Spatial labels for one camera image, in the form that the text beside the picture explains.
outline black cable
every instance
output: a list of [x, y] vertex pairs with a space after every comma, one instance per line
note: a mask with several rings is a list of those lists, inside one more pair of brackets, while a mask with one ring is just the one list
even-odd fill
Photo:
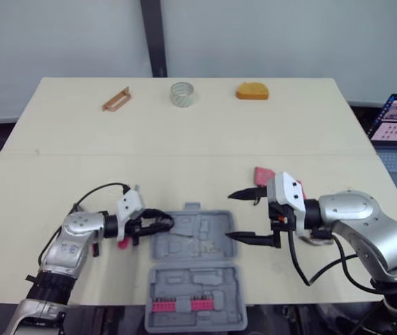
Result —
[[356, 323], [356, 325], [352, 328], [352, 330], [350, 331], [349, 335], [355, 335], [356, 332], [359, 330], [359, 328], [361, 328], [361, 326], [363, 325], [363, 323], [365, 323], [365, 321], [372, 315], [374, 314], [374, 312], [378, 311], [380, 308], [382, 308], [384, 306], [384, 300], [379, 301], [378, 303], [376, 303], [370, 310], [369, 312], [367, 312], [366, 314], [364, 314], [364, 316], [358, 320], [358, 322]]
[[[297, 256], [296, 256], [296, 248], [294, 247], [294, 238], [293, 238], [293, 231], [289, 230], [288, 231], [288, 245], [290, 246], [290, 255], [291, 255], [291, 260], [293, 262], [294, 268], [296, 269], [297, 273], [301, 277], [302, 281], [305, 283], [307, 286], [311, 286], [321, 275], [323, 275], [326, 271], [330, 270], [332, 267], [335, 265], [339, 264], [342, 262], [341, 258], [334, 260], [333, 262], [327, 264], [324, 266], [321, 270], [316, 272], [316, 274], [311, 277], [310, 280], [308, 280], [302, 271], [301, 267], [299, 266], [299, 263], [297, 262]], [[348, 255], [345, 259], [350, 260], [352, 258], [358, 257], [357, 255]]]
[[[358, 255], [354, 254], [354, 255], [348, 255], [345, 256], [345, 260], [351, 260], [352, 258], [356, 258], [358, 257]], [[311, 279], [309, 280], [310, 284], [313, 284], [319, 277], [321, 277], [321, 275], [324, 274], [325, 271], [331, 269], [332, 267], [334, 267], [335, 265], [341, 263], [342, 260], [340, 258], [338, 258], [337, 260], [334, 260], [333, 262], [327, 264], [326, 266], [324, 266], [321, 270], [319, 270], [313, 277], [311, 277]]]
[[[102, 189], [102, 188], [108, 187], [108, 186], [122, 186], [122, 193], [123, 193], [123, 194], [126, 194], [126, 193], [128, 192], [128, 190], [130, 190], [130, 187], [129, 187], [128, 185], [123, 184], [123, 183], [117, 183], [117, 182], [116, 182], [116, 183], [108, 183], [108, 184], [100, 185], [100, 186], [98, 186], [98, 187], [96, 187], [96, 188], [93, 188], [91, 191], [89, 191], [87, 194], [85, 194], [83, 197], [81, 197], [81, 198], [73, 205], [73, 207], [71, 208], [71, 210], [68, 212], [68, 215], [74, 213], [75, 211], [77, 211], [77, 208], [80, 206], [80, 204], [82, 203], [82, 201], [84, 201], [84, 200], [85, 200], [87, 197], [89, 197], [92, 193], [94, 193], [94, 192], [96, 192], [96, 191], [98, 191], [98, 190], [100, 190], [100, 189]], [[44, 247], [44, 248], [42, 249], [42, 251], [40, 252], [40, 255], [38, 255], [38, 259], [37, 259], [38, 266], [41, 266], [41, 265], [42, 265], [42, 258], [43, 258], [43, 255], [45, 254], [45, 251], [48, 249], [48, 247], [50, 246], [50, 244], [52, 243], [52, 241], [60, 235], [60, 233], [61, 233], [61, 225], [57, 228], [57, 230], [56, 230], [56, 231], [54, 232], [54, 234], [51, 236], [50, 240], [46, 243], [45, 247]]]
[[79, 201], [77, 201], [73, 205], [73, 208], [71, 208], [69, 214], [74, 213], [75, 211], [77, 211], [77, 208], [79, 207], [80, 203], [82, 201], [84, 201], [87, 197], [89, 197], [92, 193], [94, 193], [94, 192], [96, 192], [96, 191], [98, 191], [98, 190], [100, 190], [102, 188], [105, 188], [105, 187], [108, 187], [108, 186], [115, 186], [115, 185], [116, 186], [122, 186], [122, 193], [123, 194], [126, 194], [128, 192], [128, 190], [130, 190], [130, 187], [128, 187], [128, 185], [125, 185], [123, 183], [108, 183], [108, 184], [100, 185], [100, 186], [98, 186], [96, 188], [93, 188], [91, 191], [89, 191], [87, 194], [85, 194], [83, 197], [81, 197], [79, 199]]
[[38, 266], [41, 266], [41, 265], [42, 265], [43, 254], [45, 253], [46, 249], [48, 249], [48, 247], [50, 246], [50, 244], [52, 243], [52, 241], [53, 241], [56, 237], [58, 237], [58, 236], [60, 235], [60, 233], [61, 233], [61, 226], [59, 226], [59, 227], [57, 228], [57, 230], [54, 232], [54, 234], [52, 234], [50, 240], [46, 243], [45, 247], [44, 247], [44, 248], [42, 249], [42, 251], [40, 252], [40, 255], [38, 255], [38, 259], [37, 259]]
[[397, 288], [390, 288], [388, 290], [376, 290], [376, 289], [372, 289], [372, 288], [368, 288], [366, 286], [363, 286], [360, 283], [358, 283], [357, 281], [355, 281], [352, 278], [352, 276], [350, 275], [349, 270], [347, 268], [346, 257], [345, 257], [345, 254], [344, 254], [344, 248], [343, 248], [342, 244], [340, 243], [339, 239], [336, 236], [332, 235], [331, 237], [333, 238], [333, 240], [335, 241], [336, 245], [338, 246], [341, 262], [342, 262], [342, 265], [343, 265], [344, 274], [347, 277], [347, 279], [353, 285], [355, 285], [360, 290], [366, 291], [368, 293], [372, 293], [374, 295], [397, 295]]

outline pink object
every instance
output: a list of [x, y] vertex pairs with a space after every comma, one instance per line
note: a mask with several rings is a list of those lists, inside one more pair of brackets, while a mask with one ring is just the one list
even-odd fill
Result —
[[151, 310], [153, 312], [175, 312], [177, 305], [175, 301], [157, 301], [153, 303]]
[[192, 301], [192, 311], [213, 311], [214, 310], [214, 300], [193, 300]]
[[257, 186], [266, 186], [268, 180], [274, 178], [275, 175], [276, 173], [274, 173], [273, 170], [256, 166], [254, 171], [254, 184]]
[[126, 237], [125, 239], [123, 239], [122, 241], [120, 241], [118, 244], [117, 244], [117, 246], [120, 248], [120, 249], [126, 249], [127, 248], [127, 246], [128, 246], [128, 242], [130, 241], [130, 238], [128, 238], [128, 237]]
[[306, 199], [307, 196], [306, 196], [306, 194], [305, 194], [304, 185], [302, 185], [302, 181], [298, 180], [297, 182], [298, 182], [299, 184], [301, 184], [301, 186], [302, 186], [302, 194], [304, 195], [304, 199]]

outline copper bracket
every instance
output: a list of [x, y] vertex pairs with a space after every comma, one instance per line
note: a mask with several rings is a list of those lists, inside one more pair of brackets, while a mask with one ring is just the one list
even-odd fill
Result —
[[116, 112], [124, 103], [131, 99], [130, 88], [126, 87], [120, 91], [116, 96], [109, 99], [102, 105], [102, 110], [109, 110], [110, 112]]

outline bread slice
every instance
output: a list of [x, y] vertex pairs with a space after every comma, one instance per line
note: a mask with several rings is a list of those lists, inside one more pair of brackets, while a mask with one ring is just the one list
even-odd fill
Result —
[[269, 92], [268, 87], [261, 82], [244, 82], [239, 86], [235, 95], [239, 99], [266, 100]]

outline transparent tape roll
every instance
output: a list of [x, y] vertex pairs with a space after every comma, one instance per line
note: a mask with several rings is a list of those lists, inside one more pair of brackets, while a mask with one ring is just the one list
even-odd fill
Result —
[[170, 88], [170, 100], [177, 107], [189, 107], [194, 97], [194, 88], [188, 82], [177, 82]]

